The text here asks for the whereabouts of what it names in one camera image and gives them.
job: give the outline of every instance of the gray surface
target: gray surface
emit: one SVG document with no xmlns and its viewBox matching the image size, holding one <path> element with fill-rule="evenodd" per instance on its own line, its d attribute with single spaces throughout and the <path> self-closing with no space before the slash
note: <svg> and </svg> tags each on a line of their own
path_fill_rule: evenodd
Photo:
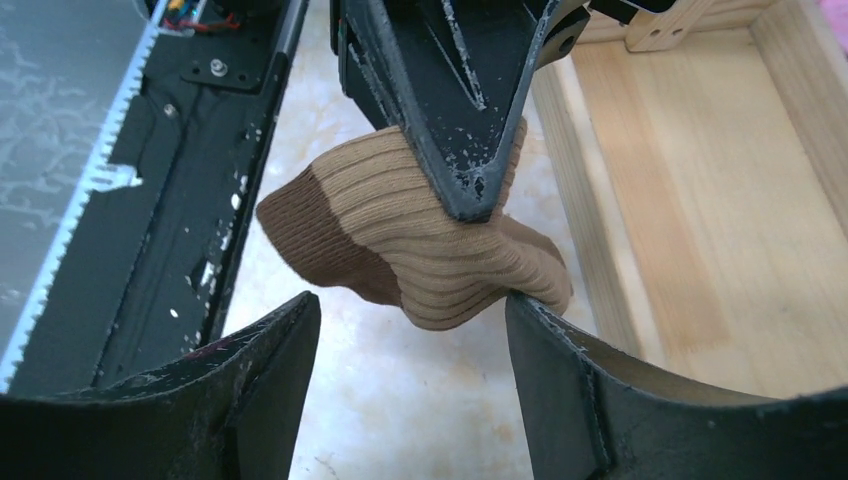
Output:
<svg viewBox="0 0 848 480">
<path fill-rule="evenodd" d="M 0 0 L 0 353 L 121 84 L 145 13 L 142 0 Z"/>
</svg>

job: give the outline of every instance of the wooden tray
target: wooden tray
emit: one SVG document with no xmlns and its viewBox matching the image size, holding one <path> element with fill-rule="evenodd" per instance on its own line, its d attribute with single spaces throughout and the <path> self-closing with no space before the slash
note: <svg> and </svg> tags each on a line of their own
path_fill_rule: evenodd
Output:
<svg viewBox="0 0 848 480">
<path fill-rule="evenodd" d="M 848 384 L 848 61 L 816 5 L 633 25 L 533 84 L 599 335 L 747 393 Z"/>
</svg>

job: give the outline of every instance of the bolt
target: bolt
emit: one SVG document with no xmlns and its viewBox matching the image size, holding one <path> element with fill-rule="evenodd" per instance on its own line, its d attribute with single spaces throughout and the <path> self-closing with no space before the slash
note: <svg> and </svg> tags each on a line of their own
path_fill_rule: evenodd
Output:
<svg viewBox="0 0 848 480">
<path fill-rule="evenodd" d="M 209 68 L 212 70 L 212 75 L 223 77 L 227 74 L 227 64 L 217 58 L 209 62 Z"/>
</svg>

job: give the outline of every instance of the marble floor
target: marble floor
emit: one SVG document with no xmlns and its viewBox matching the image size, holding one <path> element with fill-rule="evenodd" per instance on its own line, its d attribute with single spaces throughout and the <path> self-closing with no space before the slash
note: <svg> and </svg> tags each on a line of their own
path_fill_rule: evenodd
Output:
<svg viewBox="0 0 848 480">
<path fill-rule="evenodd" d="M 331 147 L 371 131 L 341 92 L 329 45 L 329 2 L 309 7 L 260 198 Z M 595 326 L 532 104 L 530 133 L 506 211 L 554 239 L 574 277 L 565 317 Z M 291 479 L 531 479 L 503 301 L 452 331 L 413 327 L 399 309 L 301 280 L 254 221 L 225 334 L 303 290 L 323 326 Z"/>
</svg>

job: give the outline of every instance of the ribbed sock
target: ribbed sock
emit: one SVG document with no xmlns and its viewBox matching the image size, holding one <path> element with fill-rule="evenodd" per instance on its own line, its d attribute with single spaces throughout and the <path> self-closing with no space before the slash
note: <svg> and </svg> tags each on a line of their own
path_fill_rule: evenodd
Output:
<svg viewBox="0 0 848 480">
<path fill-rule="evenodd" d="M 257 216 L 306 281 L 400 307 L 427 330 L 456 327 L 510 289 L 562 313 L 573 290 L 559 251 L 502 213 L 525 134 L 522 120 L 498 206 L 485 224 L 444 212 L 397 127 L 321 155 L 265 198 Z"/>
</svg>

